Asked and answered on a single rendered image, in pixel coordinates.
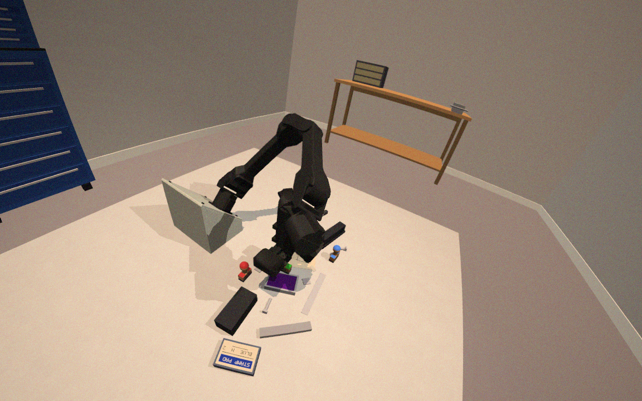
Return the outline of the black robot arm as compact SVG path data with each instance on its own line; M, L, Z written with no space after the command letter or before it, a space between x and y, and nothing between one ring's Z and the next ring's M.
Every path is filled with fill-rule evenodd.
M323 218L331 193L323 169L323 131L313 121L298 114L284 116L277 134L263 148L245 165L234 167L217 182L221 189L209 203L232 215L230 211L236 199L242 199L253 187L254 177L285 148L301 142L301 168L296 171L293 189L284 188L278 192L277 224L287 232L289 253L295 252L305 262L310 262L324 246L325 230L318 221Z

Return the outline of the wooden hand stamp with blue top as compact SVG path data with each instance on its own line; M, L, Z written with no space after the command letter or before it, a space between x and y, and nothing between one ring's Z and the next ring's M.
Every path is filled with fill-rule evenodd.
M341 246L339 246L338 244L336 244L336 245L333 247L333 251L334 251L334 253L332 253L332 255L331 255L331 256L330 256L330 258L329 258L329 261L331 261L331 262L335 262L335 261L336 261L336 259L337 259L337 257L339 257L339 254L341 253Z

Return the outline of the wooden hand stamp with red top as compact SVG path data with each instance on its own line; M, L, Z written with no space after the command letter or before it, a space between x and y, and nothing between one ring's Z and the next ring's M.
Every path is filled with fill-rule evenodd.
M248 262L241 262L240 264L241 272L239 273L239 280L244 282L251 275L251 267L248 267Z

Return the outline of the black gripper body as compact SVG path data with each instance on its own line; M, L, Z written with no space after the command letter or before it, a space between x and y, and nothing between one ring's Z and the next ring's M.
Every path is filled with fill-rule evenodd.
M284 267L284 261L289 254L290 240L285 229L281 228L277 222L273 224L272 228L276 230L276 234L271 239L276 244L271 248L271 251L264 248L253 257L253 266L266 272L268 276L275 277Z

